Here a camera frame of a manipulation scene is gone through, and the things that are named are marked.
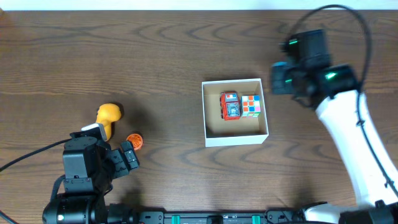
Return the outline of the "orange turbine wheel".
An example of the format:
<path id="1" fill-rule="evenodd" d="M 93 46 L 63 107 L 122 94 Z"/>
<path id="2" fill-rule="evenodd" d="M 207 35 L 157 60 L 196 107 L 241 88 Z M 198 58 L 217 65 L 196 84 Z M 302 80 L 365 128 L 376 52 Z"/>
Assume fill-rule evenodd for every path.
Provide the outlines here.
<path id="1" fill-rule="evenodd" d="M 132 133 L 130 134 L 127 138 L 127 141 L 129 141 L 130 143 L 132 143 L 134 150 L 138 151 L 142 148 L 142 145 L 144 143 L 144 140 L 142 138 L 142 136 L 138 133 Z"/>

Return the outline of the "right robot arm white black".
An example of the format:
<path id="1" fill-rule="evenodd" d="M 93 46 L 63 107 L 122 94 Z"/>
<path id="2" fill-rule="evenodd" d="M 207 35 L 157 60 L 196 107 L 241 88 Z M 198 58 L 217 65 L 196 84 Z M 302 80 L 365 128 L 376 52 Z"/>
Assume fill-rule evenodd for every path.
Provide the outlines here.
<path id="1" fill-rule="evenodd" d="M 320 203 L 300 211 L 302 223 L 397 223 L 397 169 L 369 114 L 366 95 L 349 65 L 304 70 L 287 62 L 271 67 L 272 92 L 310 100 L 340 154 L 356 206 Z"/>

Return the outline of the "orange toy dinosaur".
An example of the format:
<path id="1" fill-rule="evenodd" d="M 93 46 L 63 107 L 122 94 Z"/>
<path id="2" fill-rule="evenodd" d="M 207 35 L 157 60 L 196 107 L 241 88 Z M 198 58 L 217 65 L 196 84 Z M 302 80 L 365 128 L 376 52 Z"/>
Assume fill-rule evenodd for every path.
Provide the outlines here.
<path id="1" fill-rule="evenodd" d="M 106 103 L 99 107 L 97 111 L 96 123 L 102 124 L 105 131 L 105 141 L 109 141 L 112 136 L 112 124 L 121 119 L 121 110 L 118 105 Z"/>

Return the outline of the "red toy car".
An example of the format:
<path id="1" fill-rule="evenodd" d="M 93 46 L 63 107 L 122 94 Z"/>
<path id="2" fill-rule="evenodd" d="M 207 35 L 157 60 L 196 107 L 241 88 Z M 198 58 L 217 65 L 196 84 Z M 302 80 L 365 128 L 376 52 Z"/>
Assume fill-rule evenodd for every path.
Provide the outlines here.
<path id="1" fill-rule="evenodd" d="M 225 121 L 241 117 L 239 96 L 235 91 L 223 92 L 220 95 L 221 117 Z"/>

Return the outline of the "colourful puzzle cube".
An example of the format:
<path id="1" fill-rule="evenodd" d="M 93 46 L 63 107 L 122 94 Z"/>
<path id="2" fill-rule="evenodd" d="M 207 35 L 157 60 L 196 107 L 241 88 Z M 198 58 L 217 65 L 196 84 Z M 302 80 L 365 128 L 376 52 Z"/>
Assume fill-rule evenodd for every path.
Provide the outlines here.
<path id="1" fill-rule="evenodd" d="M 244 95 L 241 97 L 241 117 L 257 118 L 261 113 L 259 95 Z"/>

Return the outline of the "white cardboard box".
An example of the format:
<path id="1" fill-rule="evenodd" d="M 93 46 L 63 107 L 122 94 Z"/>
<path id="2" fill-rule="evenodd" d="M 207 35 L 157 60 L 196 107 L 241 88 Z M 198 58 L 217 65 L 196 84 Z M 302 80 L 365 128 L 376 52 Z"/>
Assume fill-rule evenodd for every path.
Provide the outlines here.
<path id="1" fill-rule="evenodd" d="M 262 144 L 266 140 L 269 130 L 260 78 L 203 82 L 201 90 L 206 147 Z M 221 117 L 220 96 L 231 91 L 239 97 L 257 95 L 259 116 L 225 121 Z"/>

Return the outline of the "blue white ball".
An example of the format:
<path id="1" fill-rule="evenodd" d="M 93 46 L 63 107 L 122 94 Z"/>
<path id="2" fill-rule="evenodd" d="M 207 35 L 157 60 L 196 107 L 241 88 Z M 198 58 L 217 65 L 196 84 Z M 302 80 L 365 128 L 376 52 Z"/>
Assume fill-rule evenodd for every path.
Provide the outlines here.
<path id="1" fill-rule="evenodd" d="M 272 69 L 285 70 L 288 68 L 287 62 L 276 62 L 272 65 Z"/>

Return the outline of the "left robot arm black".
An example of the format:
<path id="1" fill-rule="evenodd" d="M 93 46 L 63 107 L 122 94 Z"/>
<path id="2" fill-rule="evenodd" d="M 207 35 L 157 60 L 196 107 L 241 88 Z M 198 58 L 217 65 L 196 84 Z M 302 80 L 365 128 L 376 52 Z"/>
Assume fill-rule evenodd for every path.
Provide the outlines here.
<path id="1" fill-rule="evenodd" d="M 134 146 L 123 141 L 111 146 L 98 135 L 72 133 L 64 144 L 65 175 L 53 186 L 50 202 L 42 214 L 49 223 L 138 223 L 137 213 L 127 205 L 105 204 L 114 179 L 139 167 Z"/>

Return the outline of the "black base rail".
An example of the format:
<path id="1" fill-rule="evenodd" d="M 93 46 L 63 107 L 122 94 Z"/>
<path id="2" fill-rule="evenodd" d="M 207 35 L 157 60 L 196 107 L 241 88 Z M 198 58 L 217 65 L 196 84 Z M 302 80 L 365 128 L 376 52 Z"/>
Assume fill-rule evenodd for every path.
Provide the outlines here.
<path id="1" fill-rule="evenodd" d="M 298 210 L 271 208 L 265 212 L 182 212 L 161 211 L 135 212 L 124 205 L 113 204 L 109 208 L 106 223 L 143 224 L 273 224 L 273 223 L 378 223 L 379 219 L 370 209 L 338 208 L 329 203 L 316 203 Z"/>

